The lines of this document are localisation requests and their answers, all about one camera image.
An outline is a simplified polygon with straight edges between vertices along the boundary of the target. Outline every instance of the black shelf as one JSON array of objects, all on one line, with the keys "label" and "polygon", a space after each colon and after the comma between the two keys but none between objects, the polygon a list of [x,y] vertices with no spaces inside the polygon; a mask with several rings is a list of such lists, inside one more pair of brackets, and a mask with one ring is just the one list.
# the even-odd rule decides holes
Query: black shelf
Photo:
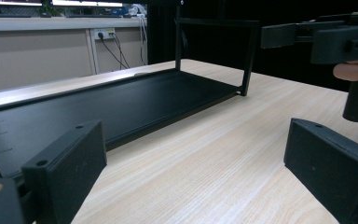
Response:
[{"label": "black shelf", "polygon": [[240,88],[166,70],[0,107],[0,173],[21,166],[71,127],[103,122],[108,149],[236,95]]}]

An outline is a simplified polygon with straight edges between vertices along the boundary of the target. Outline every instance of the power outlet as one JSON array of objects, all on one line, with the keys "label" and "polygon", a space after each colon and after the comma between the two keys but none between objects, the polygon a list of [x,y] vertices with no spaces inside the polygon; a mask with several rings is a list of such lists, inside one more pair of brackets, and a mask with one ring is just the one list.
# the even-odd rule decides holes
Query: power outlet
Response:
[{"label": "power outlet", "polygon": [[94,29],[94,39],[100,40],[101,38],[98,34],[103,34],[103,39],[113,39],[115,38],[115,28],[103,28],[103,29]]}]

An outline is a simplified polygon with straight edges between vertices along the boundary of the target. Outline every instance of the human finger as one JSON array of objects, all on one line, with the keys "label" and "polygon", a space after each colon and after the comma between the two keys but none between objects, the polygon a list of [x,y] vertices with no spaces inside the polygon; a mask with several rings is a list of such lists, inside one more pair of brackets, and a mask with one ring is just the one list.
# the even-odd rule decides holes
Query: human finger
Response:
[{"label": "human finger", "polygon": [[339,63],[334,67],[333,74],[340,79],[358,81],[358,64]]}]

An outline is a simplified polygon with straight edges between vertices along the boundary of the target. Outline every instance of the wooden table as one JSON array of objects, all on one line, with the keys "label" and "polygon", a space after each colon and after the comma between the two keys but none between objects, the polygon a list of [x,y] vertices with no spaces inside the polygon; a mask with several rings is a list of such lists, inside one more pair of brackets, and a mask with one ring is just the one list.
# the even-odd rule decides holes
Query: wooden table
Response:
[{"label": "wooden table", "polygon": [[[4,91],[0,105],[170,67],[162,63]],[[190,60],[182,68],[241,83],[240,70]],[[337,223],[284,167],[283,153],[291,118],[321,123],[358,143],[358,123],[341,117],[346,96],[253,73],[248,96],[109,151],[74,223]]]}]

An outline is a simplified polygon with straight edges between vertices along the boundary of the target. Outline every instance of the black post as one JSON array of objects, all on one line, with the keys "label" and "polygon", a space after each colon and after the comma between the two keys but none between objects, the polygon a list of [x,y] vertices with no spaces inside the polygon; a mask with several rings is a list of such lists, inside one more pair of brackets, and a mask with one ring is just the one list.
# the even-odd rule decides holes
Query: black post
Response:
[{"label": "black post", "polygon": [[257,45],[258,38],[258,23],[252,26],[251,35],[249,37],[248,52],[245,59],[245,67],[243,71],[241,96],[246,96],[249,88],[249,81],[251,78],[253,62],[255,58],[255,48]]},{"label": "black post", "polygon": [[179,18],[181,17],[181,7],[176,7],[176,51],[175,51],[175,68],[180,70],[182,59],[182,36],[181,36],[181,24]]}]

